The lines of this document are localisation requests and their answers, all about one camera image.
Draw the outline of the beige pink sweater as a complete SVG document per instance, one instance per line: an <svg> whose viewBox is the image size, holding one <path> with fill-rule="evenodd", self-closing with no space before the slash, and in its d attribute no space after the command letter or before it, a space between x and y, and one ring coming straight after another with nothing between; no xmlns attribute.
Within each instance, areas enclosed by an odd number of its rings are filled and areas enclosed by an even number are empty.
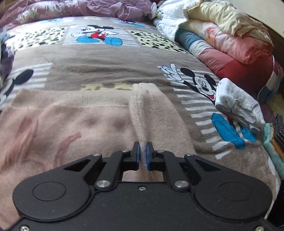
<svg viewBox="0 0 284 231"><path fill-rule="evenodd" d="M137 172L127 181L160 181L146 171L145 146L182 157L194 153L186 125L154 84L131 90L21 90L1 113L1 227L18 219L14 188L24 179L93 153L110 156L141 146Z"/></svg>

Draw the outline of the white folded clothes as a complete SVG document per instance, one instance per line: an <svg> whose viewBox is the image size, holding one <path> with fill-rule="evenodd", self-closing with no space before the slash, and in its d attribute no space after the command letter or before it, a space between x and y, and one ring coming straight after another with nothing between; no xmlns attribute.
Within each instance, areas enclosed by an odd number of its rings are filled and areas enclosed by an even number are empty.
<svg viewBox="0 0 284 231"><path fill-rule="evenodd" d="M259 134L265 127L260 104L228 78L217 84L215 107L229 115L251 133Z"/></svg>

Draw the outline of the Mickey Mouse bed blanket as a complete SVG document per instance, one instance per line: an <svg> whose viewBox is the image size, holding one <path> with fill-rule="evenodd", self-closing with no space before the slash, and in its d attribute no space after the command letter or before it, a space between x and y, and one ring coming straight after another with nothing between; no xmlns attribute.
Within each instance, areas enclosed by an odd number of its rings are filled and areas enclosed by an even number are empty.
<svg viewBox="0 0 284 231"><path fill-rule="evenodd" d="M278 193L281 181L262 137L215 107L218 77L154 27L67 17L8 33L15 57L1 93L1 112L21 90L109 91L154 84L183 119L193 154L259 179Z"/></svg>

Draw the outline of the teal folded garment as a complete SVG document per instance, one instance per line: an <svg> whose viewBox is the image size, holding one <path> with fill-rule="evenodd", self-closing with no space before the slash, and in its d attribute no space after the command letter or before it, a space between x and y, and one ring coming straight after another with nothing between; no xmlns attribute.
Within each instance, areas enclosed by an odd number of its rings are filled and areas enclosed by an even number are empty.
<svg viewBox="0 0 284 231"><path fill-rule="evenodd" d="M278 151L281 151L280 146L273 141L272 138L272 126L267 123L264 127L263 146L268 152L271 162L274 164L274 168L277 171L280 179L283 179L283 157Z"/></svg>

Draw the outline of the yellow folded garment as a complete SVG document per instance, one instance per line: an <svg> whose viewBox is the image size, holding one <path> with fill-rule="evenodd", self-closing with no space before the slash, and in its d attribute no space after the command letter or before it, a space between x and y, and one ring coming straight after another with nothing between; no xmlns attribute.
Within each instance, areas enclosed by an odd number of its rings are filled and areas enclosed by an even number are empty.
<svg viewBox="0 0 284 231"><path fill-rule="evenodd" d="M274 133L274 129L271 128L271 138L270 138L270 142L273 144L275 150L277 151L277 153L280 155L282 161L284 160L284 152L283 152L283 148L278 144L278 142L276 141L276 139L273 136Z"/></svg>

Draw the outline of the black white striped garment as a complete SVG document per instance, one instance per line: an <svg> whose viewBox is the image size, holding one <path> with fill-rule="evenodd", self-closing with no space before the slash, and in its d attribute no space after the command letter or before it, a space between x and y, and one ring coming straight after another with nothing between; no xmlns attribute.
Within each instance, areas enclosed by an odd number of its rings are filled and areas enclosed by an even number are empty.
<svg viewBox="0 0 284 231"><path fill-rule="evenodd" d="M284 148L284 140L283 140L283 117L276 113L272 120L273 127L273 138L276 140L281 150Z"/></svg>

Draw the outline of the pink red folded quilt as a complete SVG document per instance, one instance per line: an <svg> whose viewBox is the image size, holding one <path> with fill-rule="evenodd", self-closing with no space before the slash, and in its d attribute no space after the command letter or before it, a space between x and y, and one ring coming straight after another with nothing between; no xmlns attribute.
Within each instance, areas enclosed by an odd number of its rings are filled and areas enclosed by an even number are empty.
<svg viewBox="0 0 284 231"><path fill-rule="evenodd" d="M233 36L212 22L195 19L178 28L175 41L217 77L228 78L260 103L268 103L279 89L283 69L268 42Z"/></svg>

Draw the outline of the white quilted duvet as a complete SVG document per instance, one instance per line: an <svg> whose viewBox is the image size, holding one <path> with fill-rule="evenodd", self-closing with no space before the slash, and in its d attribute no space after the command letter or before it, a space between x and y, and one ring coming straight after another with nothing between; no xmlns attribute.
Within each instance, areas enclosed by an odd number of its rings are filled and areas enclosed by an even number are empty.
<svg viewBox="0 0 284 231"><path fill-rule="evenodd" d="M172 42L179 26L188 21L188 11L200 6L203 1L165 1L160 7L151 6L150 19L157 31Z"/></svg>

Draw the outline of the folded denim garment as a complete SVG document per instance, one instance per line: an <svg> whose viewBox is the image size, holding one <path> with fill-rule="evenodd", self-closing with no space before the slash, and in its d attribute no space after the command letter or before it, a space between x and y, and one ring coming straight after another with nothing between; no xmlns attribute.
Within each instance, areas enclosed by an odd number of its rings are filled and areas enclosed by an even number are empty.
<svg viewBox="0 0 284 231"><path fill-rule="evenodd" d="M6 42L10 38L5 28L1 28L1 88L4 85L5 78L10 74L13 68L15 52Z"/></svg>

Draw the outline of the cream yellow blanket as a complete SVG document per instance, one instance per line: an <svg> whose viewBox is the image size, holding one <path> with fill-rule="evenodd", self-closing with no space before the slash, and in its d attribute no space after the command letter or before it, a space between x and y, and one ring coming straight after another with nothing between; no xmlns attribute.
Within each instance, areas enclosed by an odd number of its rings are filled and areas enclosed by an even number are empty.
<svg viewBox="0 0 284 231"><path fill-rule="evenodd" d="M226 1L204 1L192 8L184 9L185 17L213 22L224 33L232 36L254 37L273 44L268 29L259 21L236 9Z"/></svg>

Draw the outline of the dark wooden headboard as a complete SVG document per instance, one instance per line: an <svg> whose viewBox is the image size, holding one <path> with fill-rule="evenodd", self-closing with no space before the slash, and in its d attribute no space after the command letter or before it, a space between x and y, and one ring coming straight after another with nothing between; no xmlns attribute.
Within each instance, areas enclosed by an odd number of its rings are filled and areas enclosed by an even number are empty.
<svg viewBox="0 0 284 231"><path fill-rule="evenodd" d="M245 10L245 12L268 28L274 43L273 55L280 65L283 66L283 10L255 8Z"/></svg>

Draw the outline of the purple crumpled duvet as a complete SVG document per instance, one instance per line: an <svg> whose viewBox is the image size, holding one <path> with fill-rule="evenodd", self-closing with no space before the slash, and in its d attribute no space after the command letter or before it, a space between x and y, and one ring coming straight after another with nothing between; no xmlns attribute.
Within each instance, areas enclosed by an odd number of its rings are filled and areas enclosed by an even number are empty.
<svg viewBox="0 0 284 231"><path fill-rule="evenodd" d="M151 1L18 1L1 18L1 27L61 17L98 16L143 21L151 13Z"/></svg>

